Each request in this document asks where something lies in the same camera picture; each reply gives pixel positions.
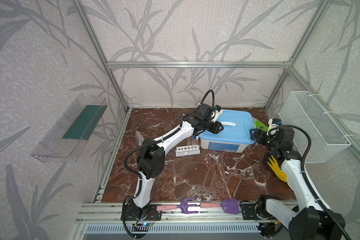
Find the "white plastic storage bin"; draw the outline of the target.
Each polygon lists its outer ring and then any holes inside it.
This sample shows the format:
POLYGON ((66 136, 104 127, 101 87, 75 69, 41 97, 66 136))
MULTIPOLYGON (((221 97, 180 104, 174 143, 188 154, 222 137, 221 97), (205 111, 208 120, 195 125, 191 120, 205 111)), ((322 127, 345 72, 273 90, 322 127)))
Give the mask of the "white plastic storage bin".
POLYGON ((201 139, 201 147, 205 150, 230 152, 230 153, 242 153, 249 145, 254 144, 254 141, 248 143, 230 143, 230 142, 219 142, 201 139))

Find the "blue plastic bin lid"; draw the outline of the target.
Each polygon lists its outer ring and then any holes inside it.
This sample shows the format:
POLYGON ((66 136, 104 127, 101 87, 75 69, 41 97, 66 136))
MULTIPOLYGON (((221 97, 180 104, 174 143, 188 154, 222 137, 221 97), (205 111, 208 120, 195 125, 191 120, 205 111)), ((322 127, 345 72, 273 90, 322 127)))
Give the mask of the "blue plastic bin lid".
POLYGON ((255 143, 251 139, 250 130, 255 128, 252 115, 249 112, 223 110, 223 113, 217 118, 224 129, 218 134, 205 131, 199 135, 203 145, 209 145, 209 142, 219 142, 226 144, 244 144, 252 145, 255 143))

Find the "white test tube rack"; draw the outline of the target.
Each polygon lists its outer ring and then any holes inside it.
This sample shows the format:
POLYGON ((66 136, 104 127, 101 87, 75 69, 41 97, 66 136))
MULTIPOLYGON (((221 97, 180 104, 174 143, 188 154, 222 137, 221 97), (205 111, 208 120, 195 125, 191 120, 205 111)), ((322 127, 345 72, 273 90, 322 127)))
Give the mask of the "white test tube rack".
POLYGON ((177 147, 175 153, 176 157, 198 155, 200 154, 200 147, 198 145, 177 147))

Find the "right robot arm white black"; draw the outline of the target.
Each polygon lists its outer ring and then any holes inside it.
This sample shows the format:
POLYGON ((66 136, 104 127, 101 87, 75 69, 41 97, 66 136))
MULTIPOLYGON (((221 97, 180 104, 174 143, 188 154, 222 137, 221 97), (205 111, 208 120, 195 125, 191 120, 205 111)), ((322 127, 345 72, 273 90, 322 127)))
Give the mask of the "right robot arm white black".
POLYGON ((253 141, 268 148, 267 164, 280 180, 289 184, 298 202, 295 212, 280 200, 261 197, 259 212, 275 217, 288 230, 292 240, 349 240, 344 217, 331 210, 306 171, 305 161, 312 146, 308 133, 297 126, 278 125, 268 132, 251 129, 250 135, 253 141), (303 154, 293 150, 295 130, 308 140, 303 154))

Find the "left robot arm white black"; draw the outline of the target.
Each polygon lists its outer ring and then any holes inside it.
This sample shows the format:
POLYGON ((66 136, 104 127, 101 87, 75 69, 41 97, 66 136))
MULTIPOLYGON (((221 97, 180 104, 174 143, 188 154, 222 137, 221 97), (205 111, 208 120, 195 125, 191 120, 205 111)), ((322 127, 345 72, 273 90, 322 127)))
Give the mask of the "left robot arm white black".
POLYGON ((215 93, 208 90, 199 105, 187 115, 174 129, 156 139, 145 139, 124 158, 124 168, 138 177, 133 196, 125 196, 122 206, 122 220, 141 220, 150 211, 151 191, 155 178, 164 170, 165 157, 183 140, 198 136, 207 131, 218 134, 224 127, 217 121, 223 113, 215 105, 215 93))

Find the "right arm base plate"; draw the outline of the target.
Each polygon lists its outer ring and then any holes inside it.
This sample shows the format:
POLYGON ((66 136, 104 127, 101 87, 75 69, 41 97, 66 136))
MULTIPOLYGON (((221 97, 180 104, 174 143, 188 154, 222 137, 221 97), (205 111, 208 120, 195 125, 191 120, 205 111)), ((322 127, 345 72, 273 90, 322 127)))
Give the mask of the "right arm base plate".
POLYGON ((245 221, 268 221, 274 222, 276 219, 268 212, 257 209, 256 203, 240 202, 239 204, 243 220, 245 221))

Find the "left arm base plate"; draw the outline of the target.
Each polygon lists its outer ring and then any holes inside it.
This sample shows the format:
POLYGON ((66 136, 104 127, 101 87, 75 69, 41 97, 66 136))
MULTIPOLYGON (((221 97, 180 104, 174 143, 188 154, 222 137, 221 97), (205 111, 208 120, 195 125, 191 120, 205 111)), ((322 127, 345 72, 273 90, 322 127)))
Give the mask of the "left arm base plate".
POLYGON ((126 205, 124 210, 122 210, 122 217, 126 221, 160 221, 162 218, 162 213, 157 211, 157 205, 149 205, 143 209, 134 209, 131 205, 126 205))

